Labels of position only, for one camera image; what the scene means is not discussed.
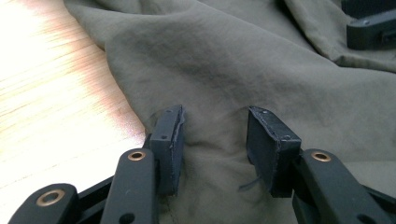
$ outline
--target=wrinkled cloth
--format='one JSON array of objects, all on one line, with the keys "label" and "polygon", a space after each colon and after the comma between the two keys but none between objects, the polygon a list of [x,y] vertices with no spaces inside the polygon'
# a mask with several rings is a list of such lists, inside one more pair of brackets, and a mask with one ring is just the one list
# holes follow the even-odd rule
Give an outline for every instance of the wrinkled cloth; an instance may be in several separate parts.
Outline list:
[{"label": "wrinkled cloth", "polygon": [[[64,2],[106,51],[148,133],[166,107],[186,109],[179,193],[161,199],[160,223],[297,222],[291,199],[271,198],[263,184],[238,191],[257,177],[245,148],[249,105],[273,111],[302,148],[330,151],[362,184],[396,196],[394,59],[327,53],[292,0]],[[319,39],[342,41],[343,29]]]}]

